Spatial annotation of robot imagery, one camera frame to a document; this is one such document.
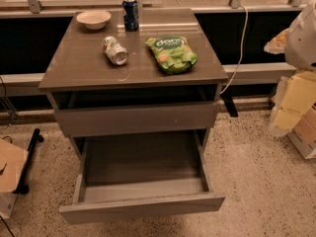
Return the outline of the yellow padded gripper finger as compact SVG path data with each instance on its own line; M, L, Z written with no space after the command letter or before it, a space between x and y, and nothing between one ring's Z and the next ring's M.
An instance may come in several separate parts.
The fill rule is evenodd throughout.
M265 46L264 51L271 54L281 54L284 53L286 37L288 29L281 31L275 37L273 37Z

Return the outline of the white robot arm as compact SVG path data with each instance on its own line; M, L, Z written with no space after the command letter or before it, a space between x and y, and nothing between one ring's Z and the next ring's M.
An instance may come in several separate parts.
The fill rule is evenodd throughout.
M316 70L316 0L311 0L290 26L264 46L271 54L284 54L296 69Z

